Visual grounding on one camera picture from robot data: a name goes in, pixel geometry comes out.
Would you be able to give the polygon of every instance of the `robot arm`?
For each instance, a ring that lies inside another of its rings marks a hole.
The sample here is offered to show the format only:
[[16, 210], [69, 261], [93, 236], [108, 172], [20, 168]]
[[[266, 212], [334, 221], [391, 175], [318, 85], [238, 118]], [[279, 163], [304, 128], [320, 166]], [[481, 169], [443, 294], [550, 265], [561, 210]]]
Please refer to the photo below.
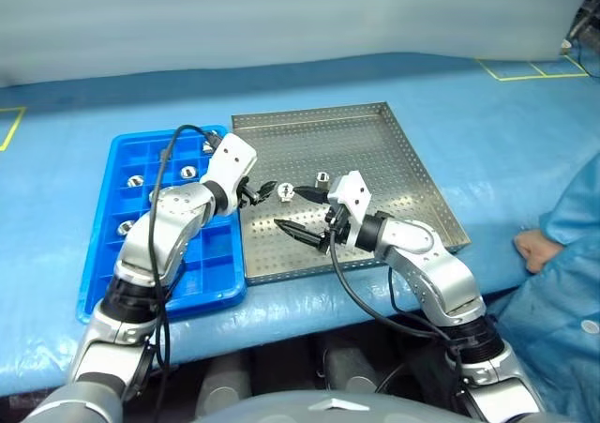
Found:
[[[331, 233], [348, 247], [374, 253], [409, 284], [431, 323], [459, 349], [464, 404], [471, 416], [504, 422], [540, 412], [542, 404], [508, 343], [486, 318], [486, 305], [469, 268], [450, 254], [437, 232], [415, 220], [367, 214], [370, 193], [360, 173], [338, 178], [331, 189], [297, 187], [315, 203], [329, 203], [328, 231], [314, 234], [295, 222], [276, 220], [286, 234], [327, 251]], [[453, 353], [447, 353], [451, 368]]]
[[[268, 183], [256, 193], [247, 187], [247, 174], [256, 151], [234, 134], [227, 134], [199, 182], [167, 187], [157, 197], [154, 248], [160, 285], [168, 291], [186, 253], [188, 242], [214, 215], [230, 215], [248, 196], [257, 204], [273, 189]], [[52, 393], [26, 421], [121, 420], [121, 401], [144, 385], [156, 353], [151, 343], [158, 324], [148, 234], [150, 212], [127, 233], [105, 297], [86, 327], [67, 384]]]

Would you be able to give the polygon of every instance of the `perforated metal tray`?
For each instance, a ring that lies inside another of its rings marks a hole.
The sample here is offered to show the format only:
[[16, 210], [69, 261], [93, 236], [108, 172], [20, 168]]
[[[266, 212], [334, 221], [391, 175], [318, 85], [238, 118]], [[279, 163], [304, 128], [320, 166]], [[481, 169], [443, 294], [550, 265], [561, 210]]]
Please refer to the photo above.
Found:
[[[385, 102], [285, 113], [235, 115], [233, 132], [251, 144], [259, 159], [253, 184], [268, 180], [314, 185], [317, 172], [331, 177], [359, 170], [373, 194], [369, 213], [382, 210], [401, 219], [419, 219], [438, 230], [446, 248], [470, 243], [415, 154]], [[327, 205], [299, 196], [281, 203], [274, 194], [241, 212], [248, 283], [331, 271], [328, 255], [285, 235], [273, 219], [292, 219], [311, 231], [324, 228]], [[373, 265], [360, 249], [341, 249], [346, 268]]]

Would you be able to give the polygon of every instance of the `blue tablecloth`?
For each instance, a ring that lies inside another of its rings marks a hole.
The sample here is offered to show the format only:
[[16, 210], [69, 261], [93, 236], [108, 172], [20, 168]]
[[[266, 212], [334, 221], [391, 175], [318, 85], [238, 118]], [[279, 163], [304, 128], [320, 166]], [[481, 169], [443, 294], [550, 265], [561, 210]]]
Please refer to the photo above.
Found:
[[[0, 89], [0, 108], [27, 108], [0, 151], [0, 396], [64, 381], [83, 333], [77, 293], [114, 136], [373, 101], [389, 102], [471, 237], [459, 257], [483, 292], [524, 281], [512, 237], [537, 225], [600, 146], [600, 84], [590, 78], [500, 82], [471, 59], [385, 54]], [[349, 279], [391, 312], [383, 268]], [[406, 290], [400, 303], [415, 306]], [[183, 362], [366, 319], [334, 275], [265, 284], [235, 308], [174, 324], [172, 356]]]

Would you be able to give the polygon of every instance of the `white backdrop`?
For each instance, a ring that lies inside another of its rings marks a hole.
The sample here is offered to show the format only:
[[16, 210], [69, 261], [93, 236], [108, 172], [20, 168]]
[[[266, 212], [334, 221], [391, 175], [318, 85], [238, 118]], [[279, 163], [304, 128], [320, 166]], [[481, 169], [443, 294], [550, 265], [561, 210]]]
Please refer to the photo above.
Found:
[[0, 0], [0, 86], [365, 53], [549, 59], [582, 0]]

